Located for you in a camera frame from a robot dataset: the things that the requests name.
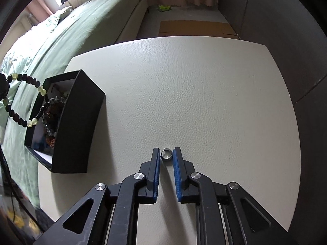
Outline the flattened cardboard sheet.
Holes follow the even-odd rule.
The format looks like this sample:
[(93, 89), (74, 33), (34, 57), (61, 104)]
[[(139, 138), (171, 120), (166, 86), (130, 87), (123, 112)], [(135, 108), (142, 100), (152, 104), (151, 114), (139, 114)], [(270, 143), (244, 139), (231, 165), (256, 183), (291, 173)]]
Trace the flattened cardboard sheet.
[(228, 23), (199, 20), (162, 21), (158, 36), (205, 36), (238, 39), (236, 32)]

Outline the green covered bed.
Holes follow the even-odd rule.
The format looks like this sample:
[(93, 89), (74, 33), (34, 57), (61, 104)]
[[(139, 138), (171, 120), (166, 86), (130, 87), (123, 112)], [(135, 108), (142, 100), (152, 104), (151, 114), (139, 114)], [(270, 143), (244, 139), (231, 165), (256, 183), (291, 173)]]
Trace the green covered bed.
[[(64, 19), (54, 13), (12, 45), (1, 73), (27, 74), (40, 82), (63, 73), (77, 55), (116, 43), (146, 0), (89, 0)], [(35, 208), (40, 207), (38, 162), (24, 146), (26, 130), (1, 109), (1, 147), (12, 179)]]

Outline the black jewelry box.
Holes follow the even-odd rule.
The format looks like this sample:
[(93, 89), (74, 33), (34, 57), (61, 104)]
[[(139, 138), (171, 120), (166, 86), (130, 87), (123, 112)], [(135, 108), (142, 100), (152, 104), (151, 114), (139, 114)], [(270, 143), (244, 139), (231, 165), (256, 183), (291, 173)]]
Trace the black jewelry box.
[(83, 70), (49, 77), (38, 95), (24, 146), (49, 171), (85, 173), (97, 118), (105, 93)]

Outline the yellow green floor item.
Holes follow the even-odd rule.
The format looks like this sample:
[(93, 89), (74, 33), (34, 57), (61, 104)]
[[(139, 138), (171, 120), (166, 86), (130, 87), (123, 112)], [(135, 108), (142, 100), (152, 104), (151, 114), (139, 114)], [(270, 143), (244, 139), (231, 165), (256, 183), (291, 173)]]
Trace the yellow green floor item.
[(171, 10), (171, 6), (159, 5), (159, 6), (158, 6), (158, 10), (159, 10), (160, 12), (170, 11), (170, 10)]

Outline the dark grey wardrobe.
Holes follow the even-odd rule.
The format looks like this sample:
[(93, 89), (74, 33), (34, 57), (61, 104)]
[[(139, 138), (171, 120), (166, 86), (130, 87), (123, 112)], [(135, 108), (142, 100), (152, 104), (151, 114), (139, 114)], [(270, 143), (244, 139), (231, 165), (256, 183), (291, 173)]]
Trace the dark grey wardrobe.
[(293, 103), (301, 176), (289, 232), (299, 244), (326, 244), (326, 34), (300, 0), (218, 0), (238, 34), (265, 45)]

